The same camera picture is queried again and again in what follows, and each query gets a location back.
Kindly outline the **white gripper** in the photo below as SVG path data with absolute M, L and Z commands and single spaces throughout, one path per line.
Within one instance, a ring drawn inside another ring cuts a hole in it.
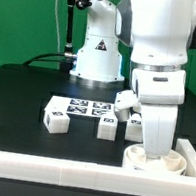
M 132 88 L 142 116 L 142 137 L 149 158 L 167 156 L 172 148 L 178 105 L 184 98 L 185 71 L 154 72 L 134 69 Z

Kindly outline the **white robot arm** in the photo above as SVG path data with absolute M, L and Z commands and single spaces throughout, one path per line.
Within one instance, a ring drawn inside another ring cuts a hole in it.
M 196 0 L 89 0 L 87 39 L 71 76 L 83 83 L 111 82 L 119 74 L 117 40 L 132 49 L 128 91 L 116 96 L 115 115 L 142 116 L 144 151 L 166 156 L 176 129 L 178 105 L 184 100 L 187 51 L 196 49 Z

